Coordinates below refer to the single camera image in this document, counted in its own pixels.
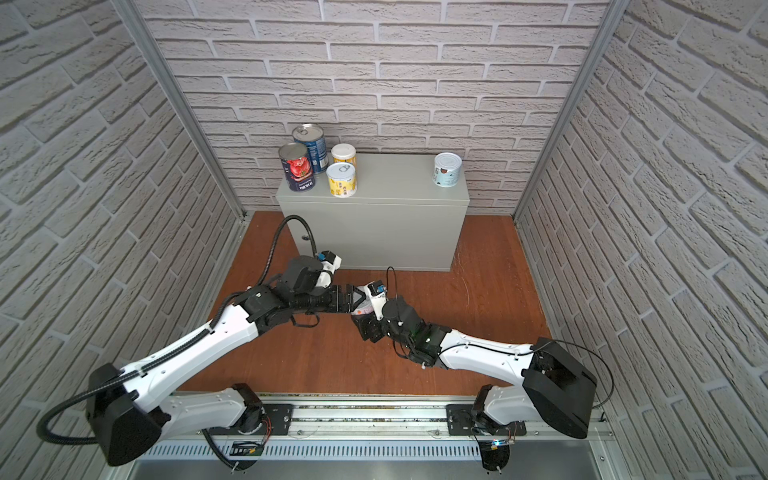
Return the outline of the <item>yellow label pull-tab can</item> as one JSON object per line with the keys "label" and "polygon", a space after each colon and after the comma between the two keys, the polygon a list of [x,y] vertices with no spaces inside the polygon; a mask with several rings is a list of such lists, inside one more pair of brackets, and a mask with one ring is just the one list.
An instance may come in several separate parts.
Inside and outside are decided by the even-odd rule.
{"label": "yellow label pull-tab can", "polygon": [[333,163],[326,170],[330,193],[336,198],[349,198],[357,192],[357,170],[354,164]]}

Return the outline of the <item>dark tomato label can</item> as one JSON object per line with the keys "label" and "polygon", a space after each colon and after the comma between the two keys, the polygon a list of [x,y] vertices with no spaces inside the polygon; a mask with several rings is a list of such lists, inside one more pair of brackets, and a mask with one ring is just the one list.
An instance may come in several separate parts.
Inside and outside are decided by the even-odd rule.
{"label": "dark tomato label can", "polygon": [[279,148],[278,156],[290,190],[304,192],[315,186],[314,170],[304,144],[287,143]]}

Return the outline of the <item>white lid small can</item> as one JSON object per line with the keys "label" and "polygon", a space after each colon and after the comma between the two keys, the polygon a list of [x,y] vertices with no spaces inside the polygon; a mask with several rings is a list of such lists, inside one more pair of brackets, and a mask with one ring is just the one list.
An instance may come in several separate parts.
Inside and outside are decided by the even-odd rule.
{"label": "white lid small can", "polygon": [[331,155],[334,163],[356,164],[357,150],[347,143],[340,143],[332,147]]}

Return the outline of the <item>blue label tin can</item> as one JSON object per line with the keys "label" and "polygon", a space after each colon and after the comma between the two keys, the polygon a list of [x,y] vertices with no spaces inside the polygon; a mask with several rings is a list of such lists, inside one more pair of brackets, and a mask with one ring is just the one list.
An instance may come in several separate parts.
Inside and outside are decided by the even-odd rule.
{"label": "blue label tin can", "polygon": [[307,147],[313,171],[316,174],[323,173],[327,169],[328,160],[322,127],[313,123],[301,124],[293,129],[292,137]]}

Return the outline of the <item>plain lid silver can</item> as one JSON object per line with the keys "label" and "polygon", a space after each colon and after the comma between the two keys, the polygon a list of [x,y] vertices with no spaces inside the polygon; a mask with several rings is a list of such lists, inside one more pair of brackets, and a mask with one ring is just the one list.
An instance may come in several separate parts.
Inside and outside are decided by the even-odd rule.
{"label": "plain lid silver can", "polygon": [[434,158],[433,182],[440,187],[450,188],[458,183],[462,159],[451,152],[442,152]]}

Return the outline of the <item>pink label pull-tab can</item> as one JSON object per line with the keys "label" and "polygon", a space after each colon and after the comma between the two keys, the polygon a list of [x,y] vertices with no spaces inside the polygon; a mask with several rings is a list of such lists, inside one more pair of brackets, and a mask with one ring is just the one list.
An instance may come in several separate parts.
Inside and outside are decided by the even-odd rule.
{"label": "pink label pull-tab can", "polygon": [[374,314],[373,304],[368,296],[362,296],[356,302],[356,308],[351,313],[353,317],[362,317]]}

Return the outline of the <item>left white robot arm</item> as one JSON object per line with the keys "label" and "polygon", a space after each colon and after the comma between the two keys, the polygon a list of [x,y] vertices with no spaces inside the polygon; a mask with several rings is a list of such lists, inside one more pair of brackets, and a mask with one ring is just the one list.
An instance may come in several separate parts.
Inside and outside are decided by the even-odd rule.
{"label": "left white robot arm", "polygon": [[256,430],[263,407],[244,383],[176,399],[176,390],[229,352],[292,323],[298,314],[355,313],[365,291],[333,282],[340,257],[329,251],[291,260],[284,273],[231,294],[188,335],[123,368],[107,363],[88,379],[86,419],[110,466],[127,464],[158,441],[210,428]]}

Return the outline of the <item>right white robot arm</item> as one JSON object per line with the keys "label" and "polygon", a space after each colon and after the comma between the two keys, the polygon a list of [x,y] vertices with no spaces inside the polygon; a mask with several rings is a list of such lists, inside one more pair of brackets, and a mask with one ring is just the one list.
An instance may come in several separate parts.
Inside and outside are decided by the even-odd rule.
{"label": "right white robot arm", "polygon": [[485,431],[517,422],[543,421],[561,434],[587,437],[597,387],[596,376],[558,342],[534,344],[481,339],[424,321],[397,296],[352,294],[352,319],[361,337],[389,339],[395,352],[424,368],[463,370],[502,381],[485,385],[472,416]]}

